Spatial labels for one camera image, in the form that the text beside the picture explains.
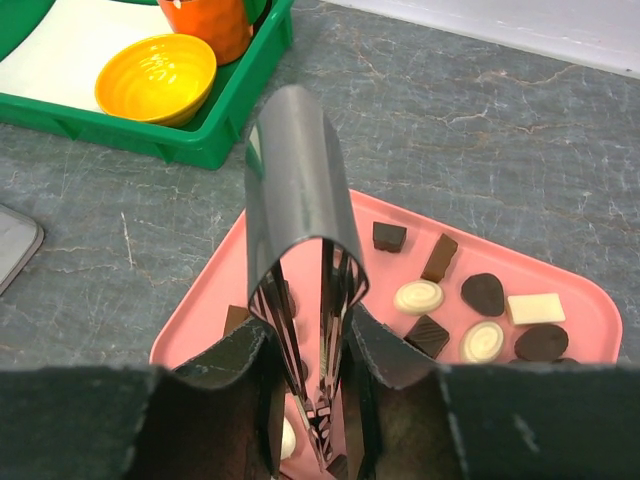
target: white drying mat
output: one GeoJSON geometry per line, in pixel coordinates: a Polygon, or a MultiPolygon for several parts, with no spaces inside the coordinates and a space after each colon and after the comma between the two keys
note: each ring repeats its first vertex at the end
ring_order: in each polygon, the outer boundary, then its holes
{"type": "Polygon", "coordinates": [[[56,0],[38,27],[0,62],[0,92],[100,112],[93,90],[123,48],[171,33],[157,5],[56,0]]]}

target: round white chocolate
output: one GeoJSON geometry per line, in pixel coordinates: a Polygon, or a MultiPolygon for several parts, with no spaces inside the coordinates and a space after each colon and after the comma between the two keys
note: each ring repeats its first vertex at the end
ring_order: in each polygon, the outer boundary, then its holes
{"type": "Polygon", "coordinates": [[[407,283],[398,289],[393,304],[407,315],[423,315],[429,313],[444,301],[444,292],[437,283],[417,280],[407,283]]]}
{"type": "Polygon", "coordinates": [[[293,455],[293,451],[296,449],[296,433],[293,431],[293,427],[289,420],[284,419],[282,423],[282,448],[280,450],[280,460],[284,460],[293,455]]]}
{"type": "Polygon", "coordinates": [[[462,338],[462,360],[469,363],[487,363],[495,360],[504,345],[504,332],[496,322],[480,322],[471,327],[462,338]]]}

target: white chocolate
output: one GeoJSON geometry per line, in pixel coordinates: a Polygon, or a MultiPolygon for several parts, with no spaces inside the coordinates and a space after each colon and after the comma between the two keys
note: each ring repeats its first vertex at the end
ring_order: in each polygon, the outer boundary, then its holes
{"type": "Polygon", "coordinates": [[[417,280],[407,283],[398,289],[393,304],[407,315],[423,315],[429,313],[444,301],[444,292],[437,283],[428,280],[417,280]]]}
{"type": "Polygon", "coordinates": [[[504,332],[496,322],[486,321],[474,325],[464,334],[460,356],[469,363],[492,362],[504,345],[504,332]]]}
{"type": "Polygon", "coordinates": [[[511,295],[507,297],[507,312],[514,325],[559,323],[566,320],[557,293],[511,295]]]}
{"type": "Polygon", "coordinates": [[[296,433],[293,431],[293,427],[289,420],[285,417],[282,422],[282,448],[280,450],[280,460],[285,460],[293,455],[293,451],[296,449],[296,433]]]}

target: pink tray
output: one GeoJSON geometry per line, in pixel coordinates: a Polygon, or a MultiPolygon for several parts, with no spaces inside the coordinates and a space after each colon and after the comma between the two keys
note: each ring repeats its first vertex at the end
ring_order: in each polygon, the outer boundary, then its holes
{"type": "MultiPolygon", "coordinates": [[[[562,327],[569,334],[569,347],[564,356],[582,363],[617,361],[622,339],[620,313],[611,298],[591,281],[362,193],[352,191],[351,199],[371,282],[363,303],[371,314],[400,336],[411,329],[417,318],[395,310],[396,290],[419,279],[440,234],[446,233],[458,242],[458,253],[447,270],[447,277],[440,283],[445,301],[430,314],[451,335],[439,361],[460,362],[459,346],[464,333],[483,320],[462,301],[460,288],[470,275],[484,272],[493,273],[502,281],[506,295],[552,292],[560,295],[567,316],[562,327]],[[373,248],[374,221],[407,227],[407,240],[401,253],[373,248]]],[[[283,258],[282,265],[298,305],[296,324],[300,350],[309,366],[307,389],[315,392],[319,363],[320,242],[311,240],[294,248],[283,258]],[[294,269],[293,265],[304,265],[304,268],[294,269]]],[[[175,368],[220,340],[228,305],[247,304],[246,274],[243,213],[158,335],[151,349],[151,363],[175,368]]],[[[512,326],[506,315],[497,322],[505,333],[505,348],[497,361],[507,362],[515,358],[513,344],[524,328],[512,326]]],[[[297,447],[294,455],[282,462],[282,472],[295,480],[333,479],[327,473],[320,473],[293,398],[287,397],[285,414],[296,431],[297,447]]],[[[336,418],[336,424],[339,422],[340,418],[336,418]]],[[[344,453],[344,441],[335,438],[334,448],[344,453]]]]}

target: gray metal object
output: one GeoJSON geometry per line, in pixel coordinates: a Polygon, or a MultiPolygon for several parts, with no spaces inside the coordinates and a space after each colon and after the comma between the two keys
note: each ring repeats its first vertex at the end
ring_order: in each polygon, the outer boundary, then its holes
{"type": "Polygon", "coordinates": [[[43,239],[40,225],[0,205],[0,295],[36,253],[43,239]]]}
{"type": "Polygon", "coordinates": [[[287,381],[324,466],[333,456],[329,429],[344,317],[369,288],[340,142],[320,104],[303,88],[288,86],[260,113],[246,160],[249,308],[278,333],[287,381]],[[313,238],[322,239],[320,395],[315,399],[306,391],[280,264],[288,250],[313,238]]]}

